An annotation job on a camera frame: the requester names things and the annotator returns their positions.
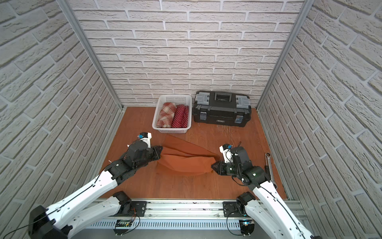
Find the orange skirt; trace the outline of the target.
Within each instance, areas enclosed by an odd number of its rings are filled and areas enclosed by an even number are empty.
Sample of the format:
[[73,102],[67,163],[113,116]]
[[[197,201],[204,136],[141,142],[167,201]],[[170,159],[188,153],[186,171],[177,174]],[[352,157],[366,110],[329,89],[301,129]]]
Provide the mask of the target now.
[[157,173],[171,176],[198,176],[212,172],[212,165],[220,156],[185,140],[167,135]]

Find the red plaid skirt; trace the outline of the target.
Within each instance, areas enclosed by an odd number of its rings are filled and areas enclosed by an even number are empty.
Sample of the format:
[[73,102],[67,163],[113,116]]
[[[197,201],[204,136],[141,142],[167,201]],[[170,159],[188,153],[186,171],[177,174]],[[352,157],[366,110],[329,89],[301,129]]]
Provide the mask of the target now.
[[159,113],[159,118],[158,118],[158,121],[156,123],[156,127],[158,127],[158,128],[171,128],[176,109],[177,109],[177,107],[174,103],[164,103],[162,105],[162,109]]

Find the red polka dot skirt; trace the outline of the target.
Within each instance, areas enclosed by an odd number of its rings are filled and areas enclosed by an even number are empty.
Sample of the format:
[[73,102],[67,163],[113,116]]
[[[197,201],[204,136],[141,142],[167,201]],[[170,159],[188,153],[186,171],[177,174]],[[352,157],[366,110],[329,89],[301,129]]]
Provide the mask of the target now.
[[186,105],[177,105],[171,127],[172,128],[187,128],[188,121],[189,121],[189,107]]

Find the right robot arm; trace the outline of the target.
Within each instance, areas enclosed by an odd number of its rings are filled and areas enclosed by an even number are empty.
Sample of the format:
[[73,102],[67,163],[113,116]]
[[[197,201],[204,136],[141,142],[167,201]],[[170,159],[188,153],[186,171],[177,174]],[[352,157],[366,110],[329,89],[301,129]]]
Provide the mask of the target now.
[[224,144],[219,150],[224,159],[212,164],[212,169],[218,175],[239,179],[240,186],[249,188],[225,211],[226,218],[234,214],[250,217],[272,239],[316,238],[278,194],[271,176],[252,164],[243,147]]

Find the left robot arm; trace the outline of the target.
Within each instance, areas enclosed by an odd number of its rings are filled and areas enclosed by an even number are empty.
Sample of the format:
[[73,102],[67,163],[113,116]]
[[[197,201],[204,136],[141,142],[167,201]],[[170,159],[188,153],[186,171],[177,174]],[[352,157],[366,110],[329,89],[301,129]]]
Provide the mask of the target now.
[[88,184],[47,208],[38,206],[26,225],[31,239],[69,239],[79,231],[109,216],[136,217],[131,199],[119,191],[102,203],[90,204],[104,193],[131,178],[138,169],[160,159],[162,146],[151,146],[149,139],[134,141],[128,150]]

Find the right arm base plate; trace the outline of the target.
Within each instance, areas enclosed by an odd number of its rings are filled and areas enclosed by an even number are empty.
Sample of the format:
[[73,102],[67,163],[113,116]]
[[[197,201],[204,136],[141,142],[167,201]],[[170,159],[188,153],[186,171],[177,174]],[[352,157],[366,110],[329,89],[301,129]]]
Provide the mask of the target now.
[[244,205],[240,202],[224,201],[222,205],[223,205],[223,213],[225,217],[228,217],[228,216],[247,217]]

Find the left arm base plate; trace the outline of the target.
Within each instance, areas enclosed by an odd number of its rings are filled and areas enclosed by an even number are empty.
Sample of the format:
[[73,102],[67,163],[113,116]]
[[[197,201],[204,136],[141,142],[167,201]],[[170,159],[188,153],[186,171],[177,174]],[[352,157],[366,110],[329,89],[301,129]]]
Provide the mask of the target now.
[[144,217],[147,207],[147,201],[131,201],[128,204],[122,205],[118,211],[120,217],[133,217],[137,215]]

